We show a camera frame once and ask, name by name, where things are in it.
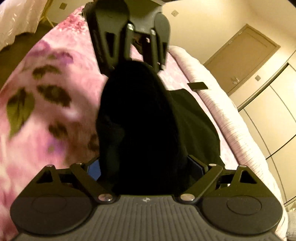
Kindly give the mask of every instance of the white cabinet door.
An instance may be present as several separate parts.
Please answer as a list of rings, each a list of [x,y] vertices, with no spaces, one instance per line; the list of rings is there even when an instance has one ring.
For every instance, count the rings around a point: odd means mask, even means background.
[[[287,201],[296,196],[296,137],[272,156]]]
[[[278,172],[276,171],[276,167],[275,167],[275,165],[274,165],[274,163],[272,161],[272,158],[270,157],[270,158],[266,159],[266,161],[267,161],[267,164],[268,164],[269,171],[274,176],[274,179],[276,180],[276,183],[279,186],[279,189],[281,190],[281,197],[283,199],[283,202],[285,203],[285,202],[287,202],[286,195],[284,193],[281,179],[280,179],[280,177],[278,175]]]
[[[239,112],[239,114],[241,115],[241,117],[243,118],[244,122],[246,123],[246,125],[247,125],[247,127],[249,129],[249,132],[250,132],[252,138],[254,139],[254,141],[259,146],[259,148],[262,151],[263,155],[265,156],[265,158],[268,158],[270,156],[270,153],[269,153],[266,145],[264,144],[264,141],[261,138],[259,132],[257,131],[256,127],[254,126],[253,122],[248,117],[248,115],[245,112],[245,110],[241,110]]]
[[[296,71],[288,66],[270,86],[296,119]]]
[[[269,86],[245,107],[270,153],[275,153],[296,134],[294,118]]]
[[[296,69],[296,53],[294,53],[291,58],[289,59],[288,63]]]

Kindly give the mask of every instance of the black fabric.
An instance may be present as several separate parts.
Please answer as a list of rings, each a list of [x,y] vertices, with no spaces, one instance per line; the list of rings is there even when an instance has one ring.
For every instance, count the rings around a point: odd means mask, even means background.
[[[187,152],[205,164],[225,164],[220,158],[220,139],[215,126],[196,99],[185,89],[170,91],[181,142]]]
[[[111,183],[115,194],[178,195],[189,187],[188,150],[220,164],[218,134],[192,98],[184,90],[167,91],[145,63],[119,64],[97,118],[99,181]]]

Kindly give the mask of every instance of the round pad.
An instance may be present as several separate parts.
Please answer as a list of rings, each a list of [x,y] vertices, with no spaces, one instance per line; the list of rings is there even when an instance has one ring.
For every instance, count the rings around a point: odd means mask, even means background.
[[[81,191],[40,184],[35,197],[18,197],[10,215],[15,225],[29,233],[57,235],[71,231],[82,224],[92,211],[90,199]]]
[[[237,214],[252,215],[261,210],[261,203],[254,197],[236,196],[227,201],[227,207]]]
[[[235,235],[259,235],[275,228],[282,208],[275,197],[214,196],[202,201],[204,217],[216,228]]]

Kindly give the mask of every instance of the brown door frame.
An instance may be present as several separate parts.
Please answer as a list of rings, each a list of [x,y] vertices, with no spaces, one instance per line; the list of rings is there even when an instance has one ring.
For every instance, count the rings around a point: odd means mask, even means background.
[[[251,29],[254,32],[261,35],[263,38],[265,38],[268,42],[273,44],[275,46],[275,49],[255,68],[252,70],[251,73],[249,73],[244,79],[242,79],[231,91],[227,93],[228,96],[233,94],[239,87],[242,86],[243,83],[245,83],[248,79],[250,79],[270,58],[272,55],[278,51],[278,49],[281,47],[280,45],[276,44],[274,41],[272,41],[270,38],[256,30],[255,28],[251,27],[250,25],[246,24],[243,26],[229,41],[227,41],[226,44],[224,44],[212,57],[210,57],[203,65],[207,67],[207,65],[223,50],[225,49],[234,39],[236,39],[245,29]]]

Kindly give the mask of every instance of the white plastic bag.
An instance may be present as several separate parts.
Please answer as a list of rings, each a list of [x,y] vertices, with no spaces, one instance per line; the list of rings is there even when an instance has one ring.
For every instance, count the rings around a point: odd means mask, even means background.
[[[47,0],[4,0],[0,5],[0,51],[21,33],[35,33]]]

